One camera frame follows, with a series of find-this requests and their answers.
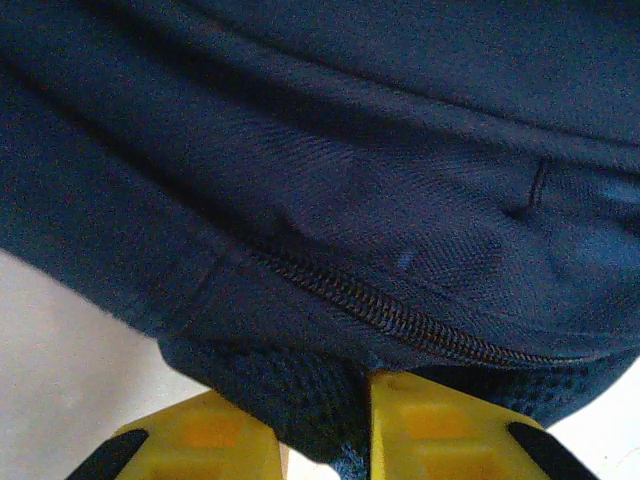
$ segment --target black zipper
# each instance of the black zipper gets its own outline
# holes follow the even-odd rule
[[[243,238],[260,264],[355,319],[401,343],[462,365],[501,368],[563,367],[591,358],[553,358],[494,345],[432,316],[334,267],[255,238]]]

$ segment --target navy blue backpack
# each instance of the navy blue backpack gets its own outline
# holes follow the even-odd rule
[[[637,2],[0,5],[0,247],[343,479],[369,372],[549,425],[638,357]]]

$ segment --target zipper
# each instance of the zipper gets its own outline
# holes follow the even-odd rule
[[[298,288],[320,297],[415,349],[427,351],[462,365],[500,368],[563,367],[594,358],[553,358],[500,347],[443,324],[417,311],[381,289],[283,247],[256,238],[243,238],[258,263]]]

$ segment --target yellow plastic part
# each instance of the yellow plastic part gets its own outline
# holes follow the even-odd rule
[[[282,480],[273,431],[207,392],[118,430],[149,438],[117,480]]]
[[[408,373],[371,379],[371,480],[549,480],[509,435],[532,419]]]

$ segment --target zipper teeth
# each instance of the zipper teeth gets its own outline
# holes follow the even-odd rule
[[[435,353],[462,364],[514,368],[561,367],[585,358],[551,358],[499,347],[448,327],[422,312],[335,268],[322,268],[279,247],[250,242],[254,258],[299,288],[319,296],[345,313],[413,348]]]

